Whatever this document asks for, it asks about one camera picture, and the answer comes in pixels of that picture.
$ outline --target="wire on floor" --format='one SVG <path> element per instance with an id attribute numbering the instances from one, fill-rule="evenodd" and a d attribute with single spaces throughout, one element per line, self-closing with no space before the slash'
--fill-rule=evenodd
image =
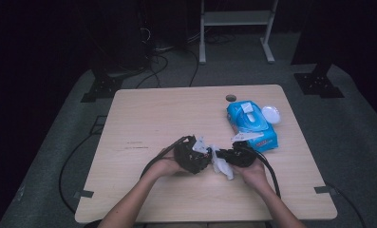
<path id="1" fill-rule="evenodd" d="M 197 73 L 198 73 L 199 59 L 198 59 L 197 55 L 196 55 L 192 50 L 188 50 L 188 51 L 191 52 L 191 54 L 194 55 L 195 60 L 196 60 L 196 68 L 195 68 L 195 72 L 194 72 L 194 75 L 193 75 L 192 78 L 191 78 L 191 82 L 189 83 L 189 87 L 191 87 L 191 86 L 192 86 L 192 83 L 194 82 L 194 79 L 195 79 L 195 77 L 197 76 Z"/>
<path id="2" fill-rule="evenodd" d="M 145 78 L 143 78 L 143 79 L 142 79 L 142 80 L 136 85 L 135 88 L 139 88 L 139 87 L 141 86 L 141 84 L 144 83 L 144 81 L 146 81 L 147 79 L 149 79 L 149 78 L 151 78 L 151 77 L 153 77 L 153 76 L 156 77 L 156 79 L 157 79 L 157 81 L 158 81 L 158 86 L 160 86 L 160 79 L 159 79 L 159 77 L 158 77 L 158 73 L 162 72 L 164 69 L 167 68 L 167 66 L 168 66 L 168 60 L 167 60 L 167 58 L 165 58 L 164 56 L 161 56 L 161 55 L 154 55 L 154 56 L 155 56 L 155 57 L 160 57 L 161 59 L 163 59 L 163 60 L 165 61 L 164 66 L 163 66 L 161 69 L 159 69 L 158 71 L 154 71 L 154 70 L 152 69 L 152 67 L 150 67 L 150 69 L 151 69 L 151 71 L 152 71 L 153 73 L 150 74 L 149 76 L 146 76 Z"/>
<path id="3" fill-rule="evenodd" d="M 93 124 L 93 126 L 90 128 L 90 132 L 89 132 L 89 135 L 84 138 L 81 142 L 79 142 L 78 145 L 75 146 L 75 148 L 70 152 L 70 154 L 67 156 L 66 158 L 66 161 L 64 162 L 62 168 L 61 168 L 61 173 L 60 173 L 60 177 L 58 179 L 58 188 L 59 188 L 59 193 L 60 193 L 60 197 L 61 197 L 61 200 L 62 202 L 64 203 L 64 205 L 67 207 L 67 209 L 69 209 L 70 212 L 72 212 L 73 214 L 76 213 L 76 210 L 73 209 L 70 204 L 66 201 L 65 197 L 64 197 L 64 193 L 63 193 L 63 188 L 62 188 L 62 177 L 63 177 L 63 174 L 64 174 L 64 170 L 66 168 L 66 165 L 67 163 L 70 161 L 70 159 L 72 158 L 72 156 L 75 154 L 75 152 L 78 150 L 79 147 L 81 147 L 81 145 L 83 145 L 88 139 L 90 139 L 90 137 L 94 136 L 94 135 L 101 135 L 101 132 L 103 131 L 104 127 L 101 126 L 99 127 L 98 129 L 95 129 L 95 127 L 97 125 L 101 125 L 100 123 L 98 123 L 98 120 L 100 118 L 104 118 L 106 116 L 97 116 L 96 118 L 96 122 Z"/>
<path id="4" fill-rule="evenodd" d="M 366 228 L 366 223 L 365 221 L 363 220 L 363 217 L 360 213 L 360 211 L 357 209 L 357 207 L 354 205 L 354 203 L 343 193 L 342 190 L 340 190 L 338 187 L 336 187 L 335 185 L 331 184 L 330 182 L 324 180 L 325 184 L 331 188 L 333 188 L 339 195 L 341 195 L 349 204 L 350 206 L 353 208 L 353 210 L 356 212 L 357 214 L 357 217 L 359 218 L 362 226 L 364 228 Z"/>

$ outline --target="dark background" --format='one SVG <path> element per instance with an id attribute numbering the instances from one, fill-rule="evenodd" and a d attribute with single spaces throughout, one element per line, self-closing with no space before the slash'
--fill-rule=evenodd
<path id="1" fill-rule="evenodd" d="M 102 2 L 117 5 L 115 1 Z M 68 92 L 90 69 L 91 57 L 103 54 L 97 44 L 123 67 L 143 66 L 139 60 L 150 54 L 150 47 L 142 52 L 135 26 L 151 28 L 155 37 L 170 38 L 173 34 L 161 32 L 163 21 L 169 19 L 164 16 L 180 15 L 185 25 L 182 30 L 198 30 L 199 2 L 118 1 L 117 6 L 134 8 L 136 4 L 138 9 L 136 17 L 123 14 L 123 28 L 118 30 L 123 35 L 132 29 L 128 34 L 138 40 L 129 40 L 135 44 L 130 49 L 125 46 L 126 38 L 120 44 L 108 41 L 117 30 L 107 27 L 104 19 L 110 12 L 94 7 L 98 1 L 0 1 L 0 219 Z M 221 3 L 227 10 L 269 6 L 250 0 Z M 217 1 L 207 0 L 208 8 L 216 6 Z M 303 33 L 292 62 L 332 60 L 350 74 L 377 111 L 377 1 L 280 0 L 273 32 L 300 30 Z M 113 46 L 122 51 L 111 52 L 116 49 Z M 137 61 L 127 63 L 125 56 L 135 56 Z"/>

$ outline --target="blue package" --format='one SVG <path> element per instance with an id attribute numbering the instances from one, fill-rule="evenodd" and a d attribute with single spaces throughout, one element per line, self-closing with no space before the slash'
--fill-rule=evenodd
<path id="1" fill-rule="evenodd" d="M 238 133 L 261 133 L 260 137 L 247 140 L 247 144 L 258 152 L 277 148 L 277 135 L 273 126 L 265 120 L 260 108 L 252 101 L 230 103 L 227 119 Z"/>

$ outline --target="hand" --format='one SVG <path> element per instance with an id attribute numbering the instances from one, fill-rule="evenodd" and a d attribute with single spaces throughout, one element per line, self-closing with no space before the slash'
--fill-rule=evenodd
<path id="1" fill-rule="evenodd" d="M 174 161 L 174 149 L 170 150 L 165 154 L 162 159 L 156 161 L 149 168 L 147 173 L 155 175 L 157 178 L 163 176 L 170 176 L 177 172 L 187 172 L 185 169 L 181 168 L 179 164 Z"/>
<path id="2" fill-rule="evenodd" d="M 261 160 L 256 159 L 250 166 L 245 168 L 235 165 L 231 166 L 258 194 L 273 191 L 266 178 L 265 166 Z"/>

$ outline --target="black cable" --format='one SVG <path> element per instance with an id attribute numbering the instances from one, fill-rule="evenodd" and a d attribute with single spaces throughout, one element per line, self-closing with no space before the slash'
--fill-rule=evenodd
<path id="1" fill-rule="evenodd" d="M 233 34 L 230 34 L 232 38 L 229 38 L 227 34 L 213 34 L 213 35 L 207 35 L 205 39 L 205 43 L 208 45 L 214 45 L 214 46 L 221 46 L 225 45 L 227 43 L 233 42 L 236 39 L 236 36 Z"/>
<path id="2" fill-rule="evenodd" d="M 153 70 L 152 65 L 149 66 L 149 69 L 150 69 L 150 71 L 152 71 L 153 74 L 155 74 L 156 80 L 158 81 L 158 85 L 157 85 L 157 87 L 161 87 L 160 79 L 159 79 L 158 73 L 155 72 L 155 70 Z"/>
<path id="3" fill-rule="evenodd" d="M 276 174 L 274 173 L 271 165 L 269 164 L 268 160 L 265 158 L 265 156 L 261 153 L 258 153 L 256 152 L 256 157 L 258 159 L 260 159 L 262 161 L 262 163 L 265 164 L 265 166 L 268 168 L 269 172 L 271 173 L 271 176 L 272 176 L 272 180 L 273 180 L 273 185 L 274 185 L 274 191 L 276 192 L 276 194 L 282 198 L 282 196 L 280 195 L 280 189 L 279 189 L 279 184 L 277 183 L 277 178 L 276 178 Z"/>
<path id="4" fill-rule="evenodd" d="M 158 156 L 156 156 L 154 159 L 152 159 L 144 168 L 143 168 L 143 171 L 141 172 L 141 177 L 143 177 L 143 175 L 147 172 L 147 170 L 149 170 L 149 168 L 155 163 L 157 162 L 158 160 L 160 159 L 163 159 L 163 156 L 165 154 L 167 154 L 170 150 L 172 150 L 178 143 L 182 143 L 183 141 L 185 141 L 186 139 L 188 139 L 189 137 L 188 136 L 184 136 L 184 137 L 181 137 L 179 138 L 177 141 L 173 142 L 171 145 L 167 146 L 167 148 L 163 149 L 159 154 Z"/>
<path id="5" fill-rule="evenodd" d="M 156 77 L 157 77 L 157 74 L 160 73 L 160 72 L 162 72 L 162 71 L 168 66 L 168 60 L 167 60 L 167 58 L 165 58 L 164 56 L 161 56 L 161 55 L 156 55 L 156 56 L 157 56 L 157 57 L 161 57 L 161 58 L 165 61 L 165 65 L 164 65 L 161 69 L 159 69 L 158 71 L 156 71 L 156 72 L 150 74 L 149 76 L 145 77 L 144 79 L 142 79 L 142 80 L 138 83 L 138 85 L 136 85 L 135 88 L 139 88 L 139 86 L 140 86 L 142 83 L 144 83 L 144 81 L 146 81 L 147 79 L 149 79 L 149 78 L 151 78 L 151 77 L 153 77 L 153 76 L 156 76 Z"/>
<path id="6" fill-rule="evenodd" d="M 195 76 L 197 76 L 197 72 L 198 72 L 198 68 L 199 68 L 199 59 L 198 59 L 197 55 L 196 55 L 192 50 L 188 50 L 188 51 L 191 52 L 191 54 L 194 55 L 195 60 L 196 60 L 196 64 L 197 64 L 197 66 L 196 66 L 196 68 L 195 68 L 194 75 L 192 76 L 192 78 L 191 78 L 191 82 L 190 82 L 189 85 L 188 85 L 189 87 L 191 87 L 192 83 L 194 82 Z"/>
<path id="7" fill-rule="evenodd" d="M 85 143 L 88 139 L 90 139 L 91 136 L 93 136 L 93 135 L 100 135 L 100 134 L 98 134 L 98 133 L 101 132 L 101 131 L 103 130 L 103 127 L 99 128 L 99 129 L 97 129 L 97 130 L 95 130 L 95 131 L 93 131 L 93 132 L 92 132 L 92 129 L 90 129 L 90 133 L 89 133 L 89 135 L 88 135 L 86 138 L 84 138 L 81 142 L 79 142 L 79 144 L 76 145 L 76 147 L 72 150 L 72 152 L 67 156 L 66 161 L 65 161 L 65 163 L 63 164 L 63 166 L 62 166 L 62 168 L 61 168 L 61 173 L 60 173 L 60 177 L 59 177 L 59 180 L 58 180 L 58 187 L 59 187 L 59 192 L 60 192 L 61 200 L 62 200 L 62 202 L 64 203 L 64 205 L 67 207 L 67 209 L 69 209 L 69 211 L 71 211 L 73 214 L 76 213 L 76 210 L 73 209 L 73 208 L 69 205 L 69 203 L 66 201 L 66 199 L 65 199 L 65 197 L 64 197 L 64 193 L 63 193 L 63 191 L 62 191 L 62 176 L 63 176 L 63 174 L 64 174 L 64 170 L 65 170 L 65 167 L 66 167 L 67 163 L 68 163 L 69 160 L 72 158 L 72 156 L 75 154 L 75 152 L 78 150 L 78 148 L 79 148 L 83 143 Z"/>
<path id="8" fill-rule="evenodd" d="M 360 222 L 362 223 L 362 226 L 366 227 L 366 223 L 363 220 L 363 217 L 362 217 L 361 213 L 359 212 L 359 210 L 357 209 L 357 207 L 354 205 L 354 203 L 343 193 L 343 191 L 340 190 L 339 188 L 337 188 L 335 185 L 331 184 L 330 182 L 326 181 L 326 180 L 324 180 L 324 182 L 325 182 L 325 184 L 327 186 L 333 188 L 339 195 L 341 195 L 350 204 L 350 206 L 356 212 L 357 217 L 359 218 Z"/>

